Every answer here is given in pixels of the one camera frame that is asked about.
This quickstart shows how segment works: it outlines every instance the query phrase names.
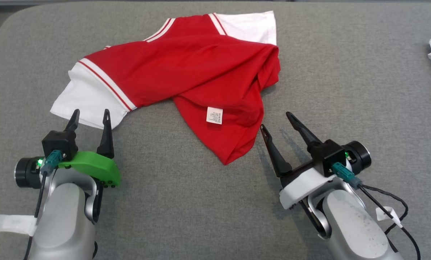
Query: red stripe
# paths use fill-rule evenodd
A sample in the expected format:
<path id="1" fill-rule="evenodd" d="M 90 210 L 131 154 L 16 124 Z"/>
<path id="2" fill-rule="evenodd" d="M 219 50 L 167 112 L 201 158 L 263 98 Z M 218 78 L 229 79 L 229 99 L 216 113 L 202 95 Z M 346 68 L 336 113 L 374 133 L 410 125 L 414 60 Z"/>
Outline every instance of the red stripe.
<path id="1" fill-rule="evenodd" d="M 113 92 L 114 94 L 116 94 L 116 97 L 118 97 L 122 103 L 128 108 L 129 111 L 131 111 L 130 107 L 127 105 L 127 103 L 121 99 L 121 97 L 118 95 L 118 93 L 116 92 L 116 90 L 113 89 L 113 87 L 110 86 L 110 84 L 108 84 L 106 82 L 106 80 L 104 80 L 100 75 L 98 75 L 98 73 L 96 73 L 92 68 L 90 68 L 89 66 L 87 66 L 87 64 L 83 63 L 82 61 L 79 61 L 80 64 L 82 64 L 83 66 L 86 66 L 87 69 L 90 69 L 91 72 L 93 72 L 98 78 L 100 78 Z"/>
<path id="2" fill-rule="evenodd" d="M 153 36 L 153 37 L 151 37 L 151 38 L 149 38 L 149 39 L 146 39 L 146 41 L 149 41 L 149 40 L 151 40 L 151 39 L 153 39 L 153 38 L 156 38 L 156 36 L 158 36 L 158 35 L 159 35 L 159 33 L 162 33 L 162 31 L 164 31 L 164 30 L 166 29 L 167 25 L 169 25 L 169 23 L 171 22 L 171 20 L 172 20 L 172 19 L 170 19 L 170 18 L 169 18 L 169 21 L 167 21 L 167 23 L 166 23 L 166 24 L 165 24 L 165 26 L 161 29 L 161 31 L 159 31 L 155 36 Z"/>
<path id="3" fill-rule="evenodd" d="M 220 27 L 222 28 L 223 32 L 225 33 L 225 35 L 228 35 L 227 32 L 225 31 L 225 29 L 222 26 L 222 23 L 220 22 L 219 18 L 217 17 L 217 14 L 214 13 L 214 17 L 217 20 L 217 22 L 219 22 Z"/>

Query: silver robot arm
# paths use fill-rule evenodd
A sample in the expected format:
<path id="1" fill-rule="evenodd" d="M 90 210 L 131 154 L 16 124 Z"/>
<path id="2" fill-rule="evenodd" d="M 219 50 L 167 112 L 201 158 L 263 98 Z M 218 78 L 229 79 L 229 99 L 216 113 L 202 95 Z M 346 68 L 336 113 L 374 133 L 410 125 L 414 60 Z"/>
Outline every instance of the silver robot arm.
<path id="1" fill-rule="evenodd" d="M 42 140 L 45 156 L 22 158 L 14 168 L 14 179 L 19 187 L 40 189 L 34 215 L 39 223 L 29 238 L 24 260 L 91 260 L 95 257 L 98 248 L 95 224 L 103 188 L 108 187 L 106 182 L 112 188 L 118 185 L 120 175 L 112 161 L 109 110 L 103 115 L 103 135 L 96 153 L 78 152 L 74 131 L 79 114 L 79 110 L 74 111 L 65 130 L 53 130 L 45 136 Z M 44 191 L 48 196 L 40 210 Z"/>
<path id="2" fill-rule="evenodd" d="M 102 192 L 95 180 L 72 168 L 58 169 L 47 178 L 45 188 L 48 198 L 29 260 L 93 259 L 96 229 L 92 213 L 95 197 Z"/>
<path id="3" fill-rule="evenodd" d="M 343 146 L 332 140 L 323 143 L 293 114 L 287 112 L 286 116 L 306 142 L 312 160 L 292 169 L 276 149 L 266 127 L 260 127 L 273 169 L 283 186 L 283 208 L 300 204 L 335 260 L 402 260 L 352 186 L 332 171 L 333 164 L 341 163 L 359 174 L 371 165 L 367 149 L 356 141 Z"/>

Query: white strap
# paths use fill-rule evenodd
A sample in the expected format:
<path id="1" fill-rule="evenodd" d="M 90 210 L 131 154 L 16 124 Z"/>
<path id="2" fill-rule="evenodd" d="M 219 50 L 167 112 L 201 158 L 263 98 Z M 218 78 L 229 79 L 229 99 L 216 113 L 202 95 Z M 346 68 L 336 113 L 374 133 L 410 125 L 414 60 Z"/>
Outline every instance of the white strap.
<path id="1" fill-rule="evenodd" d="M 0 214 L 0 232 L 34 235 L 37 219 L 34 216 Z"/>

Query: care tag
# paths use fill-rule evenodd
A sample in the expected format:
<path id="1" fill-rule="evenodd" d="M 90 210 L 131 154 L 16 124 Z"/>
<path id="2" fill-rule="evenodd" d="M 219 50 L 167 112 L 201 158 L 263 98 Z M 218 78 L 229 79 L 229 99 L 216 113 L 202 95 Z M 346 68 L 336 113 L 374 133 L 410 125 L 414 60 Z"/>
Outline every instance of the care tag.
<path id="1" fill-rule="evenodd" d="M 222 114 L 223 109 L 215 108 L 215 107 L 207 107 L 207 117 L 206 121 L 209 123 L 222 124 Z"/>
<path id="2" fill-rule="evenodd" d="M 399 219 L 397 214 L 395 213 L 395 210 L 392 207 L 384 206 L 384 209 L 389 211 L 389 213 L 394 217 L 394 219 Z M 382 211 L 382 209 L 376 208 L 376 216 L 378 217 L 378 221 L 384 220 L 384 219 L 390 219 L 390 217 Z"/>

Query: green 3d-printed part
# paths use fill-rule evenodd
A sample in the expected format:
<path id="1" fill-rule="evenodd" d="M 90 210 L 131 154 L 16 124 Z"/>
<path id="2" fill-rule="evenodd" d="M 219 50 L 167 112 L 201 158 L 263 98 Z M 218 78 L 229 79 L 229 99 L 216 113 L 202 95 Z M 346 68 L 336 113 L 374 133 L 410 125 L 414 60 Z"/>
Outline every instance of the green 3d-printed part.
<path id="1" fill-rule="evenodd" d="M 72 167 L 80 173 L 104 181 L 104 184 L 108 186 L 121 184 L 121 174 L 116 163 L 110 158 L 94 152 L 78 152 L 71 161 L 62 161 L 58 167 Z"/>

